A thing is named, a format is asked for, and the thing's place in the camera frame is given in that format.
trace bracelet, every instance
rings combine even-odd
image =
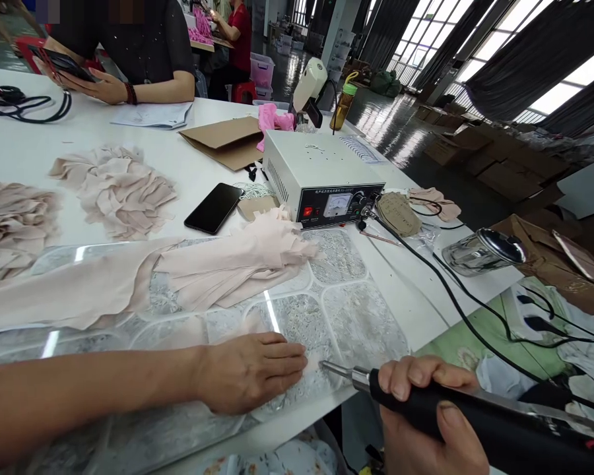
[[[129,82],[125,82],[125,90],[127,91],[127,100],[128,104],[133,104],[136,106],[139,101],[137,100],[137,93],[134,91],[134,86]]]

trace phone in hand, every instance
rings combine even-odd
[[[215,236],[240,201],[244,190],[218,183],[185,219],[185,226]]]
[[[44,61],[43,55],[40,53],[40,49],[44,50],[44,53],[48,56],[48,59],[53,63],[53,66],[58,71],[72,74],[73,76],[80,78],[81,80],[88,82],[95,82],[94,78],[88,71],[78,65],[73,58],[63,53],[57,53],[46,48],[39,48],[35,45],[28,45],[28,49],[39,59]]]

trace black handle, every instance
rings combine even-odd
[[[491,466],[509,475],[594,475],[594,439],[563,422],[548,424],[435,382],[426,388],[412,387],[408,401],[400,402],[381,390],[378,369],[370,372],[370,394],[417,430],[440,441],[444,440],[436,409],[440,401],[451,401],[475,430]]]

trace lace pattern sheet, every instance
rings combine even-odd
[[[279,331],[308,348],[311,364],[301,382],[248,416],[215,416],[196,402],[114,416],[38,451],[31,472],[52,473],[61,466],[65,473],[147,473],[248,430],[289,406],[332,393],[345,382],[322,371],[317,364],[320,360],[378,367],[409,354],[402,330],[348,234],[343,230],[313,230],[303,235],[318,240],[327,255],[325,260],[311,262],[292,280],[228,309],[182,312],[176,294],[167,287],[167,276],[155,272],[150,283],[150,309],[144,313],[107,315],[86,331],[27,329],[0,333],[0,363],[49,354],[157,348],[182,331],[192,318],[202,328],[195,338],[207,344],[224,338],[241,327],[247,317],[253,317],[259,320],[256,328]],[[184,241],[180,246],[207,240]],[[122,245],[132,243],[51,248],[38,259],[32,274],[92,259]]]

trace red shirt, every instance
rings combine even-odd
[[[237,10],[229,15],[229,26],[235,26],[240,31],[240,37],[232,42],[233,49],[229,49],[229,63],[238,69],[251,72],[251,17],[242,3]]]

